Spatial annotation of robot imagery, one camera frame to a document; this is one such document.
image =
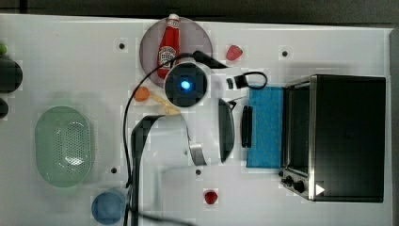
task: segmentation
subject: white tabletop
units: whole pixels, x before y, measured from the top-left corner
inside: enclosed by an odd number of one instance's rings
[[[24,71],[18,90],[0,94],[10,105],[8,116],[0,121],[1,225],[97,225],[90,214],[91,202],[101,191],[125,183],[121,113],[130,89],[143,75],[138,48],[154,22],[0,15],[0,42]],[[390,29],[199,24],[211,38],[215,58],[225,59],[227,46],[239,45],[243,57],[228,65],[263,70],[271,86],[313,73],[380,75],[390,82]],[[118,47],[121,42],[124,50]],[[289,55],[281,56],[282,51]],[[150,82],[147,85],[160,93]],[[165,214],[206,226],[391,225],[391,90],[387,88],[383,203],[308,202],[283,188],[276,170],[246,169],[246,150],[240,148],[237,133],[225,166],[201,168],[201,176],[195,169],[165,173]],[[94,131],[94,165],[75,190],[54,189],[36,169],[34,128],[40,115],[55,105],[73,106],[88,117]],[[143,115],[163,110],[152,102],[138,106],[131,110],[130,129]],[[241,107],[234,109],[236,119]],[[119,170],[116,174],[110,172],[114,167]],[[206,188],[218,189],[218,204],[213,207],[203,203]]]

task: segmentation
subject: gray wall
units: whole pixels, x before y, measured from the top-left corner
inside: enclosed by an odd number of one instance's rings
[[[1,0],[28,13],[158,18],[171,11],[193,19],[257,23],[399,23],[397,0]]]

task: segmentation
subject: toaster oven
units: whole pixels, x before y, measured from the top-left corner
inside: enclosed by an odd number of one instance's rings
[[[284,187],[316,202],[383,202],[384,77],[321,75],[284,88]]]

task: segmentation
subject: dark green object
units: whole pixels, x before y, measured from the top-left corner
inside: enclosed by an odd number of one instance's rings
[[[3,119],[8,114],[8,105],[7,103],[0,99],[0,119]]]
[[[0,58],[0,93],[16,90],[23,82],[20,65],[10,59]]]

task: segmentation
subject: green basket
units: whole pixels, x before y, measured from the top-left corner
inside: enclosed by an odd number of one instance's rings
[[[91,168],[90,128],[68,106],[46,111],[36,124],[36,163],[41,177],[57,187],[75,186]]]

